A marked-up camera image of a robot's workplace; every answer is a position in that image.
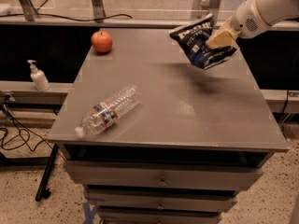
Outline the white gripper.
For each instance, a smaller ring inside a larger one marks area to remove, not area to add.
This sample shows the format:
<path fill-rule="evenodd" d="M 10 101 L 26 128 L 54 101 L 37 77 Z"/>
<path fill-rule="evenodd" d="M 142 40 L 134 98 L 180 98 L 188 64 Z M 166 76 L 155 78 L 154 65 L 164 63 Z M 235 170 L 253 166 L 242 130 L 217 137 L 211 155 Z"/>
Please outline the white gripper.
<path fill-rule="evenodd" d="M 206 41 L 206 45 L 211 49 L 232 46 L 238 37 L 253 38 L 264 33 L 267 24 L 259 13 L 256 0 L 243 2 Z"/>

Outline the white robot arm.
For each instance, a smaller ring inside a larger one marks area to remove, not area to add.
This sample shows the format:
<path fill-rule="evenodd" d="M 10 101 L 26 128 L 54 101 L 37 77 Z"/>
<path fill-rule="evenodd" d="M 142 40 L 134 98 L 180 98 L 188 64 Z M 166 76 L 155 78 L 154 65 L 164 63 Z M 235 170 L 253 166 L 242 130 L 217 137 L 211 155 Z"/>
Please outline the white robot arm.
<path fill-rule="evenodd" d="M 298 17 L 299 0 L 246 0 L 206 44 L 211 49 L 232 46 L 239 37 L 256 37 L 280 21 Z"/>

